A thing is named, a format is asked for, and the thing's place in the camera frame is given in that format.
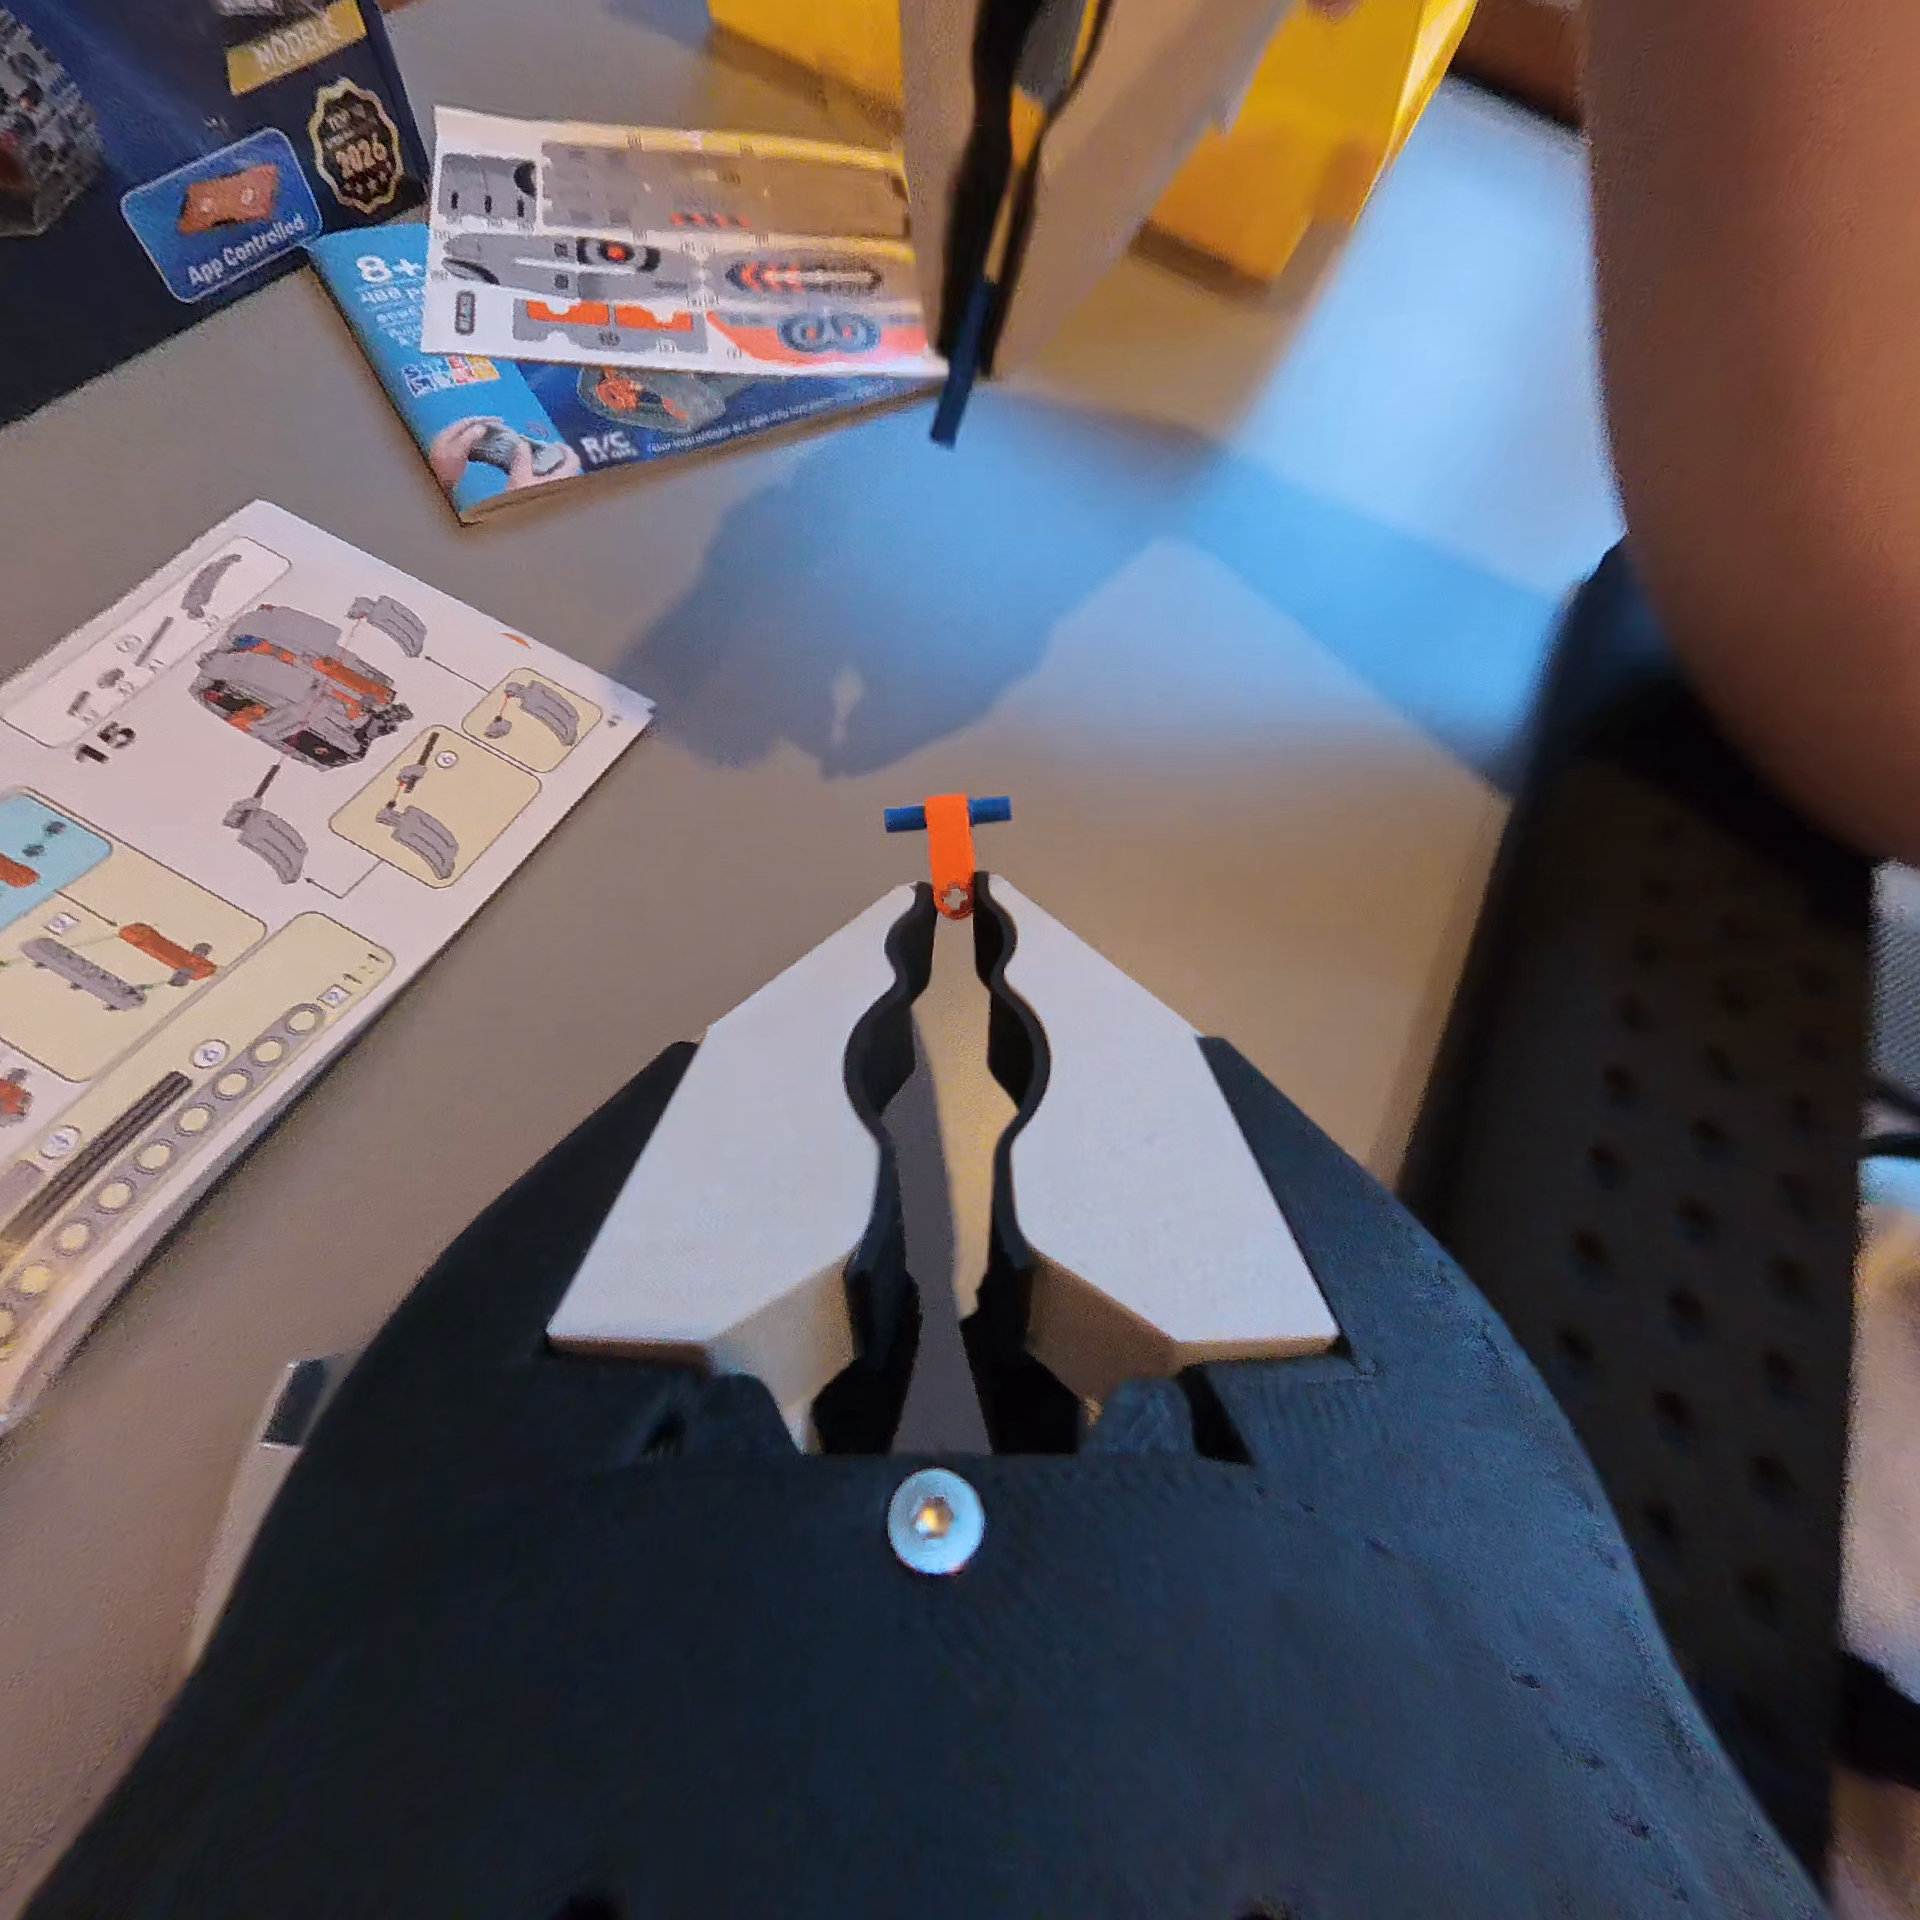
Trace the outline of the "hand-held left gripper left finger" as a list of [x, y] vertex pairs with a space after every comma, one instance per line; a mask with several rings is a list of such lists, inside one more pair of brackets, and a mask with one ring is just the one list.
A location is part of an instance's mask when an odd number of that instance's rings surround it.
[[921, 1305], [879, 1117], [914, 1069], [935, 919], [897, 884], [703, 1030], [552, 1348], [747, 1375], [802, 1449], [883, 1446]]

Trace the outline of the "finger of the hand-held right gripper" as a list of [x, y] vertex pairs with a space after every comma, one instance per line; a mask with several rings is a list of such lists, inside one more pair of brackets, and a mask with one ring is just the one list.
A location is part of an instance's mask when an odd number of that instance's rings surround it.
[[978, 1], [901, 1], [902, 168], [927, 348], [949, 354], [946, 253], [973, 125]]
[[1030, 358], [1131, 244], [1201, 133], [1241, 108], [1290, 1], [1039, 4], [1014, 88], [1017, 138], [992, 253], [992, 372]]

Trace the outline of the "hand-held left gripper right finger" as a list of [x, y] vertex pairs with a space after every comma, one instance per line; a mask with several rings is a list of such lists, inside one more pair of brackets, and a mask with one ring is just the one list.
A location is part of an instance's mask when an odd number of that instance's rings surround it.
[[1005, 878], [976, 880], [990, 1069], [990, 1264], [967, 1362], [999, 1454], [1071, 1450], [1133, 1381], [1318, 1360], [1337, 1319], [1208, 1040]]

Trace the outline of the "person's right forearm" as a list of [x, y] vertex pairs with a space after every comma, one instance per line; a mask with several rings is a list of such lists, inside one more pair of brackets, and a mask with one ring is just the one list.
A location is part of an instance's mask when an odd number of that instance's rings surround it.
[[1595, 1], [1624, 541], [1727, 736], [1918, 860], [1918, 4]]

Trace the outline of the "grey desk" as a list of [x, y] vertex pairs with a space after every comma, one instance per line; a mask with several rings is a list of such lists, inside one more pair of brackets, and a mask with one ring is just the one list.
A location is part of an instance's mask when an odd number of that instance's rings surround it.
[[5, 1441], [5, 1884], [176, 1687], [281, 1368], [359, 1346], [661, 1047], [918, 872], [891, 802], [1392, 1180], [1568, 589], [1615, 538], [1586, 158], [1445, 84], [1344, 247], [1127, 256], [923, 410], [462, 528], [311, 277], [5, 430], [5, 660], [266, 497], [639, 688], [651, 734], [187, 1217]]

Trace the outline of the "yellow plastic bin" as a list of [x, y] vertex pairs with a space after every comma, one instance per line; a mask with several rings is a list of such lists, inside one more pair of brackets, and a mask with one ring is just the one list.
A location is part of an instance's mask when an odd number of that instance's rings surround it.
[[[901, 113], [891, 1], [707, 1], [710, 26]], [[1401, 154], [1474, 1], [1305, 7], [1265, 44], [1225, 130], [1205, 133], [1146, 229], [1241, 281], [1282, 274], [1311, 229], [1350, 229]]]

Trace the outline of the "sticker sheet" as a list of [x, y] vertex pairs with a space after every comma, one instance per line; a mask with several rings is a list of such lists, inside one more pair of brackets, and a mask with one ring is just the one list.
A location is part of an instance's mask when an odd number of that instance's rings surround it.
[[944, 375], [894, 154], [446, 105], [423, 348], [742, 376]]

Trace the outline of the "blue booklet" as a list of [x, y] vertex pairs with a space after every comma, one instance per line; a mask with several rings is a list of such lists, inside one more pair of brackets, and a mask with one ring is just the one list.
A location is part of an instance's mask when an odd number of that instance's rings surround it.
[[305, 250], [463, 522], [533, 488], [792, 439], [927, 391], [887, 375], [741, 376], [427, 351], [424, 258], [418, 223], [329, 230]]

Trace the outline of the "open white instruction booklet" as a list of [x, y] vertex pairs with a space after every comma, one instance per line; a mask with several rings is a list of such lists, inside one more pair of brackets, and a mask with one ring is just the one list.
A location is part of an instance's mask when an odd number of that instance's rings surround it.
[[654, 714], [266, 500], [5, 681], [6, 1431]]

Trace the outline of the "blue robot kit box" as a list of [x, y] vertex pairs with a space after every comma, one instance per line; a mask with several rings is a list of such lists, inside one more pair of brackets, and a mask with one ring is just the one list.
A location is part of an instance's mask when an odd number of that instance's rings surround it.
[[416, 209], [375, 1], [2, 4], [2, 421]]

